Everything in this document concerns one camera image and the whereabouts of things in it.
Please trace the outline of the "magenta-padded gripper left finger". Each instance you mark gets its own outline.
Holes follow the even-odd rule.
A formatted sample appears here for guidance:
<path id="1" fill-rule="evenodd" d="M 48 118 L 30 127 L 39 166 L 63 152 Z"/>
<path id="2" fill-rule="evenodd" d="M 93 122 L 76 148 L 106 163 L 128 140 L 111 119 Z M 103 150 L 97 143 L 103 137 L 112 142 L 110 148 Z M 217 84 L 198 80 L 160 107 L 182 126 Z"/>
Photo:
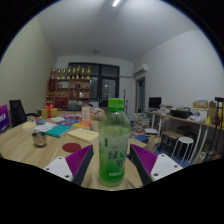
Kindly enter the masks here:
<path id="1" fill-rule="evenodd" d="M 92 157 L 93 146 L 89 145 L 67 157 L 58 156 L 44 170 L 81 185 Z"/>

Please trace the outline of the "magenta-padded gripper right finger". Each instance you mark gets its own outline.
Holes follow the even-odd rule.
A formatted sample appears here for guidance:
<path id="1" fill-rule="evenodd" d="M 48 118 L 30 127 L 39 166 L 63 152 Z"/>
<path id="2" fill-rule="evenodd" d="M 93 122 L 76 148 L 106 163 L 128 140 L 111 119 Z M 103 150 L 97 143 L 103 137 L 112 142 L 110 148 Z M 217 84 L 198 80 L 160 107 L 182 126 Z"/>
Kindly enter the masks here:
<path id="1" fill-rule="evenodd" d="M 134 144 L 130 145 L 130 156 L 143 185 L 150 184 L 182 169 L 166 154 L 156 155 Z"/>

